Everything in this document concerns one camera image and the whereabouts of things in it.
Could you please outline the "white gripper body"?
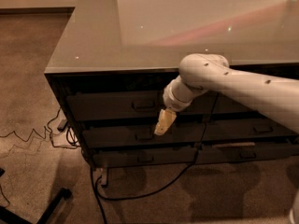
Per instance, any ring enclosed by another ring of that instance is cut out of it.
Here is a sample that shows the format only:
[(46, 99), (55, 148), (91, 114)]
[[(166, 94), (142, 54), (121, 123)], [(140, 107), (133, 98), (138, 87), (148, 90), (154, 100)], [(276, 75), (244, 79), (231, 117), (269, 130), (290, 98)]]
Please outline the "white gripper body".
[(180, 112), (205, 93), (205, 89), (190, 87), (183, 82), (181, 76), (177, 76), (164, 88), (163, 101), (166, 108)]

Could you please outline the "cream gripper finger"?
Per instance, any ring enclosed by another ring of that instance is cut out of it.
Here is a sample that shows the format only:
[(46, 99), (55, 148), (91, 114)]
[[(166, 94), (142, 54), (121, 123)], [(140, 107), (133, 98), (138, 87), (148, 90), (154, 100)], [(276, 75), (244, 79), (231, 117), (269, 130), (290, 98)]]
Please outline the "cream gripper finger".
[(164, 135), (171, 127), (171, 125), (174, 123), (176, 117), (177, 115), (175, 111), (168, 108), (162, 109), (160, 111), (154, 133), (156, 135)]

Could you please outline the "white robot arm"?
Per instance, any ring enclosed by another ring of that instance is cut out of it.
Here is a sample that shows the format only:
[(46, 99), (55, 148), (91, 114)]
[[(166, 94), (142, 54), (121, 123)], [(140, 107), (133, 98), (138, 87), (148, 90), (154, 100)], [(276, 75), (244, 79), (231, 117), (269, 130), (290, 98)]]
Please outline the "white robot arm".
[(207, 91), (217, 91), (299, 133), (299, 80), (234, 70), (218, 54), (194, 53), (178, 66), (178, 76), (165, 88), (165, 108), (154, 133), (163, 135), (177, 113)]

